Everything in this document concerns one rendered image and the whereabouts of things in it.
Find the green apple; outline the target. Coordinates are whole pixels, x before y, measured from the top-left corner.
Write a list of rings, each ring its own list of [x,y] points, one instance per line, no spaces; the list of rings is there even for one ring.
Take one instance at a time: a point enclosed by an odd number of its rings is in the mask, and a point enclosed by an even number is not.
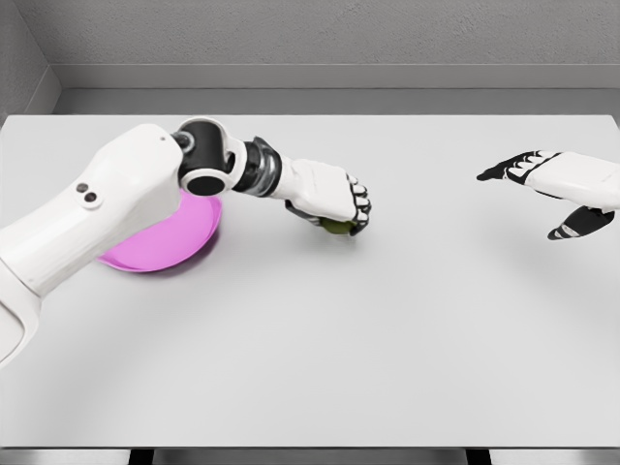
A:
[[[336,221],[329,218],[321,218],[320,226],[331,234],[352,235],[356,224],[351,221]]]

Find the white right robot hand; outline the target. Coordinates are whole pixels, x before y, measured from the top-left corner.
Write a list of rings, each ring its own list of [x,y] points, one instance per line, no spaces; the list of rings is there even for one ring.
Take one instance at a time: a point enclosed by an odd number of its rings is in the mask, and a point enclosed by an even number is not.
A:
[[[549,240],[578,238],[609,225],[620,211],[620,164],[571,151],[528,151],[477,175],[478,181],[505,179],[553,199],[578,205]]]

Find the pink plate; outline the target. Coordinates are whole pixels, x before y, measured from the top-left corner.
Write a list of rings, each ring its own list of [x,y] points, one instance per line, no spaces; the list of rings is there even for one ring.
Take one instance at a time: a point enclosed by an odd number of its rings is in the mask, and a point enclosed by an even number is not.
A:
[[[155,272],[192,258],[216,232],[222,216],[218,197],[197,197],[184,191],[171,217],[107,250],[98,261],[112,268]]]

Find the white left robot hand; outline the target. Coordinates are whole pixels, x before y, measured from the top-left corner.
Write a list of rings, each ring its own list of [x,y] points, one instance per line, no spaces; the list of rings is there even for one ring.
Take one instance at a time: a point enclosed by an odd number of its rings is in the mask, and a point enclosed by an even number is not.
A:
[[[355,177],[340,167],[310,160],[290,161],[274,196],[315,226],[321,227],[321,218],[354,222],[350,236],[367,227],[372,209],[367,188]]]

